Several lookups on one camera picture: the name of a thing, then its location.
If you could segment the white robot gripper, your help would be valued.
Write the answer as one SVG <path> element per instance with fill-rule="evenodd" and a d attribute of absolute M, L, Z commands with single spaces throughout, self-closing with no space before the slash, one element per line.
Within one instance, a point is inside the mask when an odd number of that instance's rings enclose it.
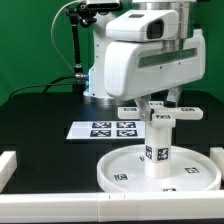
<path fill-rule="evenodd" d="M 135 99 L 142 121 L 151 120 L 149 94 L 168 90 L 164 105 L 178 105 L 182 87 L 205 73 L 205 40 L 201 29 L 184 41 L 182 50 L 164 52 L 163 43 L 114 41 L 105 54 L 104 86 L 113 98 Z"/>

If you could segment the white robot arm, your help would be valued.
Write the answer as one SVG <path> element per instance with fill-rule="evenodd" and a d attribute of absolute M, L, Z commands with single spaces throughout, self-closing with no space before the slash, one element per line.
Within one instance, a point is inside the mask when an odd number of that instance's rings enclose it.
<path fill-rule="evenodd" d="M 196 0 L 86 0 L 93 23 L 94 62 L 85 96 L 95 102 L 133 100 L 150 119 L 149 97 L 201 79 L 205 40 L 192 27 Z"/>

